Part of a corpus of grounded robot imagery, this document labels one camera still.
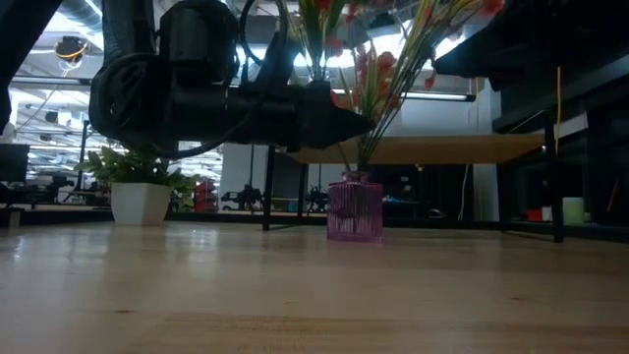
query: pink glass vase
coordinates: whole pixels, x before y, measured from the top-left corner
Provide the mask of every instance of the pink glass vase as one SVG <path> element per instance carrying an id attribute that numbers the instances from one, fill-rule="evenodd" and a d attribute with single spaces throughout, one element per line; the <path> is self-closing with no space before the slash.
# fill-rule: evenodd
<path id="1" fill-rule="evenodd" d="M 327 238 L 337 241 L 382 243 L 382 185 L 368 182 L 366 172 L 348 172 L 331 183 Z"/>

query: vase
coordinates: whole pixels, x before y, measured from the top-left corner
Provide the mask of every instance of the vase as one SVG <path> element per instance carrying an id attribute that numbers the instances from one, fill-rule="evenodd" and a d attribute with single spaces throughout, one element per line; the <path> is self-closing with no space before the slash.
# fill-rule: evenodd
<path id="1" fill-rule="evenodd" d="M 170 203 L 172 189 L 150 183 L 113 183 L 111 211 L 120 225 L 159 226 Z"/>
<path id="2" fill-rule="evenodd" d="M 346 172 L 328 187 L 327 238 L 382 243 L 382 185 L 367 172 Z"/>

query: metal table leg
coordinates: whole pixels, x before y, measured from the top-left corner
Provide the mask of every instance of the metal table leg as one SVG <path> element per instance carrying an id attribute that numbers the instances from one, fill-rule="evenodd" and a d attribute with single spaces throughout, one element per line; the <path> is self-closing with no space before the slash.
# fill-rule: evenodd
<path id="1" fill-rule="evenodd" d="M 266 155 L 266 180 L 264 181 L 264 203 L 262 205 L 262 231 L 270 229 L 271 196 L 273 195 L 273 168 L 275 167 L 275 147 L 268 147 Z"/>
<path id="2" fill-rule="evenodd" d="M 498 220 L 500 222 L 500 231 L 505 232 L 509 230 L 510 218 L 505 166 L 498 163 L 496 164 L 495 168 L 496 180 L 498 183 Z"/>
<path id="3" fill-rule="evenodd" d="M 544 142 L 546 147 L 546 173 L 550 203 L 552 206 L 552 236 L 555 243 L 562 243 L 564 237 L 563 227 L 563 199 L 559 189 L 558 156 L 554 146 L 554 126 L 550 112 L 544 116 Z"/>
<path id="4" fill-rule="evenodd" d="M 303 164 L 299 175 L 299 197 L 297 201 L 297 217 L 304 215 L 304 199 L 306 196 L 306 180 L 308 179 L 308 165 Z"/>

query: table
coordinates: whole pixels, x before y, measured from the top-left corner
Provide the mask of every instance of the table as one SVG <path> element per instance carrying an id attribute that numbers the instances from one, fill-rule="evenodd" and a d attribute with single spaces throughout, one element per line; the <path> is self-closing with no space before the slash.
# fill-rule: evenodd
<path id="1" fill-rule="evenodd" d="M 373 152 L 371 164 L 501 164 L 542 146 L 547 147 L 548 169 L 550 175 L 556 168 L 554 157 L 554 135 L 552 121 L 546 119 L 544 134 L 510 134 L 510 135 L 468 135 L 444 137 L 385 137 L 382 138 Z M 341 143 L 343 153 L 349 163 L 357 162 L 355 141 Z M 263 204 L 262 230 L 270 229 L 271 192 L 273 189 L 273 168 L 276 148 L 269 147 L 266 161 L 266 185 Z M 302 163 L 300 174 L 300 191 L 297 216 L 302 217 L 304 211 L 304 194 L 308 165 L 310 163 L 343 163 L 341 151 L 337 145 L 326 149 L 302 148 L 298 152 L 286 153 Z M 498 169 L 498 197 L 504 196 L 500 189 L 500 170 Z M 563 231 L 560 212 L 561 200 L 553 196 L 553 231 L 555 242 L 563 242 Z M 506 213 L 500 211 L 500 223 L 506 223 Z"/>

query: potted plant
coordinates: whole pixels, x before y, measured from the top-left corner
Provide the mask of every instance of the potted plant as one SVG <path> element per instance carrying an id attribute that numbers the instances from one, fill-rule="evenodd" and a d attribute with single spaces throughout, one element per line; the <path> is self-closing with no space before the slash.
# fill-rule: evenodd
<path id="1" fill-rule="evenodd" d="M 193 206 L 191 191 L 197 177 L 186 177 L 177 169 L 168 173 L 168 160 L 134 151 L 118 153 L 103 147 L 102 158 L 95 152 L 75 170 L 92 172 L 97 181 L 111 185 L 111 209 L 116 223 L 160 225 L 173 201 L 180 207 Z"/>

